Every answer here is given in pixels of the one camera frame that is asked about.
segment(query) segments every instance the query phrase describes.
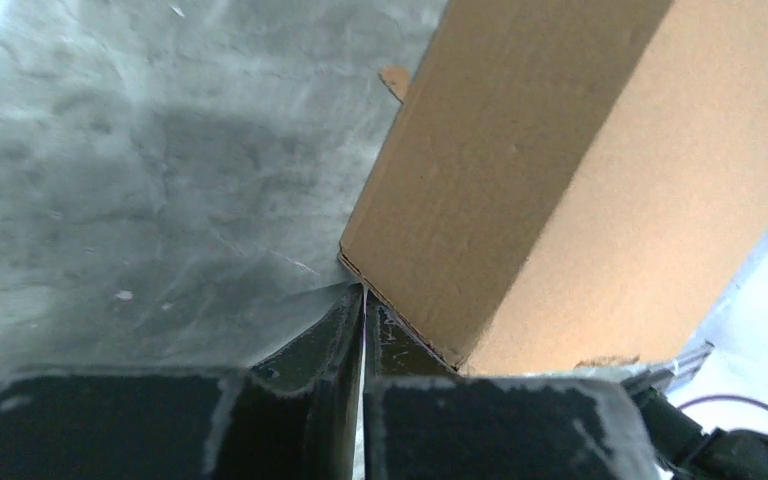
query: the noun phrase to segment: black cable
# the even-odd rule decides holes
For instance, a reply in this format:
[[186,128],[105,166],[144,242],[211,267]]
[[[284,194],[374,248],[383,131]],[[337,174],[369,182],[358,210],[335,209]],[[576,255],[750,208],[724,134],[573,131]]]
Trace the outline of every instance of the black cable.
[[682,403],[676,408],[678,408],[679,410],[684,410],[685,408],[692,407],[694,405],[699,405],[699,404],[708,403],[708,402],[719,402],[719,401],[732,401],[732,402],[738,402],[738,403],[745,403],[748,405],[752,405],[753,407],[758,407],[768,412],[768,405],[760,400],[744,397],[742,395],[731,395],[731,394],[706,395],[704,397],[699,397],[697,399]]

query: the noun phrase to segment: brown cardboard box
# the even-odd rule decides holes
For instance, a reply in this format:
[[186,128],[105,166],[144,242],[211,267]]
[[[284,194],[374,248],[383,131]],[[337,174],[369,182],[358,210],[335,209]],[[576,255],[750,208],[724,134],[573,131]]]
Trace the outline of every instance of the brown cardboard box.
[[767,228],[768,1],[452,0],[341,249],[520,374],[674,356]]

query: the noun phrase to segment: box side panel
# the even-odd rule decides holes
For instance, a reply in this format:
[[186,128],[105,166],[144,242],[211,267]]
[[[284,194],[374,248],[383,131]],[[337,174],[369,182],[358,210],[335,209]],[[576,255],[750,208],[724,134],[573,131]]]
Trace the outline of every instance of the box side panel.
[[676,2],[471,366],[670,358],[767,228],[768,2]]
[[450,363],[498,308],[669,4],[451,2],[343,239]]

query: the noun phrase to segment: gray surface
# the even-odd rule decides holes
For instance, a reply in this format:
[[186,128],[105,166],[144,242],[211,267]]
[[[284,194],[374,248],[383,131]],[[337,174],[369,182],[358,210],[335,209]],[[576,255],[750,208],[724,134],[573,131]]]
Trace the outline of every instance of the gray surface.
[[317,320],[443,0],[0,0],[0,375],[239,364]]

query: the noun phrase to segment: concrete floor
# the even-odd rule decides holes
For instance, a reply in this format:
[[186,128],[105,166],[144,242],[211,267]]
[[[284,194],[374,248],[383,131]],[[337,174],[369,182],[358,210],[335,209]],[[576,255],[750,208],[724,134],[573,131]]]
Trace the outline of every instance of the concrete floor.
[[[246,365],[317,320],[399,106],[377,70],[444,4],[0,0],[0,375]],[[762,257],[700,330],[750,363]]]

